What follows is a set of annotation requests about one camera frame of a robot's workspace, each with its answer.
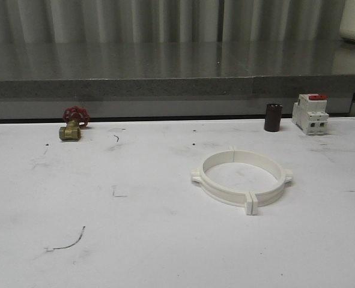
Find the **dark brown cylindrical capacitor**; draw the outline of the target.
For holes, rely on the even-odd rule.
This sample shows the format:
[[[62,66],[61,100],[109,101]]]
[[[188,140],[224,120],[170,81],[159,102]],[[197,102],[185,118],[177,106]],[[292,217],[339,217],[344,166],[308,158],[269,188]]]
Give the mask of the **dark brown cylindrical capacitor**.
[[[268,132],[278,132],[282,116],[282,105],[269,103],[266,105],[264,129]]]

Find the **brass valve red handwheel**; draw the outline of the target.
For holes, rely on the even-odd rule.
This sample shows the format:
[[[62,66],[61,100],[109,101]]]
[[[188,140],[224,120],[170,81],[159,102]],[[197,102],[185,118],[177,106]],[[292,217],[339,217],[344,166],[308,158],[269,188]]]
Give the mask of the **brass valve red handwheel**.
[[[73,106],[65,109],[62,119],[66,126],[59,129],[59,138],[62,141],[80,140],[81,129],[88,125],[90,116],[86,109]]]

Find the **white half pipe clamp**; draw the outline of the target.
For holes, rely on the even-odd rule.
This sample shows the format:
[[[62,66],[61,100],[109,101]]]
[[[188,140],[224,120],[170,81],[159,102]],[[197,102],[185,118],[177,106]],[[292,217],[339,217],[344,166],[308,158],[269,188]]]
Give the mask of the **white half pipe clamp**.
[[[237,191],[220,185],[207,175],[207,170],[214,166],[228,163],[253,164],[256,153],[236,150],[233,147],[226,151],[217,152],[202,161],[198,168],[191,170],[192,182],[200,187],[213,199],[227,205],[242,207],[246,215],[255,215],[258,201],[251,191]]]

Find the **white circuit breaker red switch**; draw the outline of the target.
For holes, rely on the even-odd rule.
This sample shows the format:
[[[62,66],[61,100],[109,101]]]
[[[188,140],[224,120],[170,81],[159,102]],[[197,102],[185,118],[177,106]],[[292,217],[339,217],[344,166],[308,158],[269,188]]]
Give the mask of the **white circuit breaker red switch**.
[[[326,113],[327,95],[300,94],[293,106],[292,122],[305,135],[323,135],[327,133],[329,114]]]

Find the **grey stone counter shelf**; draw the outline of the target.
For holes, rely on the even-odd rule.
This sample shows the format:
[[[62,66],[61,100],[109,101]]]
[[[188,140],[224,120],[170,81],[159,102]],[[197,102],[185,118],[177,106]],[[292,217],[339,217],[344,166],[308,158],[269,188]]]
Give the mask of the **grey stone counter shelf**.
[[[0,122],[289,115],[299,94],[355,116],[355,44],[341,40],[0,44]]]

